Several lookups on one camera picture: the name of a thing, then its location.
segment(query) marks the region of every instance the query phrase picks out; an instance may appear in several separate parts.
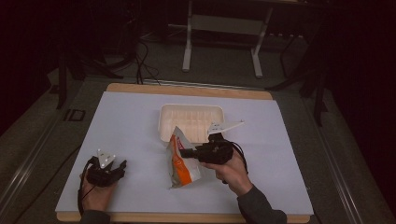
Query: orange and white bag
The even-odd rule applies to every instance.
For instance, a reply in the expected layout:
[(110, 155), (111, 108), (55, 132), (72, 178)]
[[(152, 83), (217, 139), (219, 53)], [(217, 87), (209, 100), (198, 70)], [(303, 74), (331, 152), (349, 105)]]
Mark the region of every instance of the orange and white bag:
[(167, 147), (172, 188), (188, 185), (200, 179), (203, 175), (202, 166), (198, 160), (180, 156), (179, 151), (185, 148), (196, 150), (192, 143), (187, 140), (184, 133), (176, 127)]

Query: plastic tray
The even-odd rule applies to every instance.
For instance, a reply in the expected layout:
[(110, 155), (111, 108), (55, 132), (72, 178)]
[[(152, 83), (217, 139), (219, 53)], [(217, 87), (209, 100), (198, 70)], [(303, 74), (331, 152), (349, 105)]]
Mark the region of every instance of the plastic tray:
[(224, 122), (221, 107), (216, 105), (163, 105), (158, 130), (161, 139), (169, 142), (177, 126), (191, 143), (207, 142), (212, 122)]

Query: dark background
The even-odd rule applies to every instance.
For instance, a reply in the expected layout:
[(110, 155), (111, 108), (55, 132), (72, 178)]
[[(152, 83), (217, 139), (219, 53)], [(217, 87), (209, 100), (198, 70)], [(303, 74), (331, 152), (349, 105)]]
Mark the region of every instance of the dark background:
[[(332, 52), (326, 57), (330, 67), (326, 86), (396, 215), (395, 2), (366, 0), (343, 5), (347, 13), (333, 17), (329, 35), (320, 43), (321, 52)], [(72, 40), (93, 58), (101, 57), (103, 41), (92, 29), (84, 2), (6, 0), (0, 8), (2, 134), (50, 87), (46, 74), (58, 67), (60, 37)], [(185, 24), (186, 8), (186, 1), (143, 1), (141, 18), (166, 34), (167, 23)], [(278, 19), (272, 21), (270, 31), (292, 33), (294, 26), (288, 24), (297, 20), (282, 16), (290, 10), (285, 7), (276, 12)], [(119, 26), (124, 19), (119, 16), (113, 25)]]

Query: dark floor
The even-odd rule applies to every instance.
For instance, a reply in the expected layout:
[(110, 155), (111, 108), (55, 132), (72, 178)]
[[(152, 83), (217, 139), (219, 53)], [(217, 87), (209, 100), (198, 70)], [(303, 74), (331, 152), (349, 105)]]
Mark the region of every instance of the dark floor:
[[(279, 52), (286, 45), (282, 38), (270, 36), (264, 40), (260, 53), (264, 73), (262, 79), (254, 77), (248, 49), (194, 46), (191, 70), (183, 73), (181, 65), (184, 46), (175, 40), (167, 44), (145, 41), (148, 44), (145, 63), (152, 66), (147, 67), (147, 70), (142, 67), (143, 76), (151, 79), (146, 80), (147, 84), (220, 85), (222, 88), (264, 91), (264, 87), (285, 80), (279, 63)], [(303, 40), (298, 40), (290, 48), (285, 56), (288, 72), (299, 62), (304, 49)], [(140, 45), (139, 54), (144, 53), (145, 48)], [(120, 81), (134, 83), (136, 67), (136, 64), (132, 64), (118, 71), (118, 74), (124, 76), (123, 80), (109, 79), (94, 72), (90, 72), (83, 82), (69, 79), (70, 101), (64, 110), (55, 109), (57, 95), (45, 93), (1, 136), (0, 176), (3, 181), (0, 190), (3, 192), (28, 153), (41, 148), (41, 153), (32, 165), (34, 169), (27, 173), (29, 178), (24, 187), (16, 192), (16, 197), (9, 203), (10, 207), (6, 209), (7, 215), (2, 223), (13, 223), (27, 207), (18, 223), (61, 223), (57, 220), (54, 209), (77, 154), (72, 154), (59, 173), (56, 173), (57, 169), (83, 142), (106, 86)], [(57, 83), (57, 70), (49, 74), (49, 77), (53, 83)], [(280, 106), (308, 194), (321, 222), (396, 223), (332, 94), (325, 92), (327, 112), (322, 113), (323, 127), (320, 128), (312, 116), (315, 98), (300, 97), (300, 87), (301, 83), (296, 83), (282, 91), (273, 91), (272, 94)], [(84, 120), (64, 121), (67, 108), (84, 110)], [(48, 137), (44, 137), (43, 133), (48, 133)], [(318, 217), (312, 216), (309, 223), (319, 223)]]

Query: sleeve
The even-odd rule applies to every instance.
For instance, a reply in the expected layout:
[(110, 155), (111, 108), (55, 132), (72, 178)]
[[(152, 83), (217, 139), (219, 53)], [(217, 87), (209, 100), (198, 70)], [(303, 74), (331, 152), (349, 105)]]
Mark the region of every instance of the sleeve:
[(285, 224), (286, 214), (273, 210), (265, 195), (255, 186), (237, 198), (239, 210), (247, 224)]
[(108, 224), (110, 216), (101, 211), (87, 210), (79, 221), (79, 224)]

